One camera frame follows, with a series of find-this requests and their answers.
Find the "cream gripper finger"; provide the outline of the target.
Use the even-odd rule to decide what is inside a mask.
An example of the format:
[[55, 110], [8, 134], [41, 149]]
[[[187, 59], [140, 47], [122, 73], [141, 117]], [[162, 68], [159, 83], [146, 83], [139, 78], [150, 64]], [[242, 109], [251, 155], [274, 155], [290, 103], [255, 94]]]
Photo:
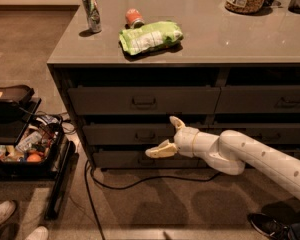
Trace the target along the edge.
[[150, 158], [167, 158], [174, 156], [177, 152], [177, 146], [169, 140], [165, 140], [158, 146], [147, 149], [145, 154]]
[[185, 127], [184, 122], [176, 116], [169, 117], [170, 123], [174, 126], [176, 131], [179, 131]]

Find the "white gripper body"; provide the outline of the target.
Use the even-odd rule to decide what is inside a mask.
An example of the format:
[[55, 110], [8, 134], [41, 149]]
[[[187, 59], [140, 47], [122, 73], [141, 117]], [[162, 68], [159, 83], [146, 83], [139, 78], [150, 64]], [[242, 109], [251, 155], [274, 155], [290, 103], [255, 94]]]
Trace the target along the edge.
[[193, 142], [199, 130], [192, 127], [183, 127], [179, 129], [174, 136], [174, 144], [180, 155], [192, 158]]

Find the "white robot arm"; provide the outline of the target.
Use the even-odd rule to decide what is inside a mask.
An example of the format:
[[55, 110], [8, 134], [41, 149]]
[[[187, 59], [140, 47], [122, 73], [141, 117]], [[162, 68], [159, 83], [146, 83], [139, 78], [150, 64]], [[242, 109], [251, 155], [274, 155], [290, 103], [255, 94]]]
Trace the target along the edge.
[[163, 141], [145, 151], [150, 158], [166, 158], [175, 154], [204, 160], [211, 168], [240, 175], [249, 164], [268, 176], [300, 200], [300, 160], [267, 146], [243, 133], [225, 130], [220, 135], [189, 127], [178, 117], [170, 117], [176, 133], [173, 142]]

